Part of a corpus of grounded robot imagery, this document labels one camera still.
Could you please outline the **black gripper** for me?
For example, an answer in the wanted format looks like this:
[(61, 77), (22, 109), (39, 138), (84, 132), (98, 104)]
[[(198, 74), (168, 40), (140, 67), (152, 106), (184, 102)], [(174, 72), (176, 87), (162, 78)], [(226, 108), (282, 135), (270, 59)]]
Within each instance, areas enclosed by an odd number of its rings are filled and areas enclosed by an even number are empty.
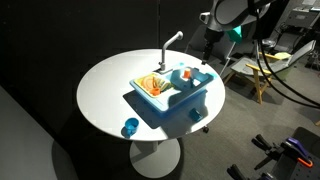
[(221, 37), (223, 36), (223, 32), (222, 31), (215, 31), (215, 30), (211, 30), (209, 28), (206, 29), (205, 31), (205, 35), (204, 38), (206, 40), (206, 45), (203, 51), (203, 55), (202, 55), (202, 61), (201, 64), (205, 65), (207, 63), (207, 49), (212, 49), (213, 45), (216, 42), (219, 42)]

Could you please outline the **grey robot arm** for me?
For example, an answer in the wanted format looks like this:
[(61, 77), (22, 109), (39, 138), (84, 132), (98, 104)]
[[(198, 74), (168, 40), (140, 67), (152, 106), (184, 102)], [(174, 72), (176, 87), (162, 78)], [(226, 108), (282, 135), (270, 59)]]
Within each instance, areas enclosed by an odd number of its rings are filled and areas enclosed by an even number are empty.
[(216, 42), (224, 34), (232, 42), (240, 43), (240, 27), (261, 18), (275, 0), (213, 0), (209, 12), (203, 12), (199, 19), (206, 25), (202, 64), (205, 65)]

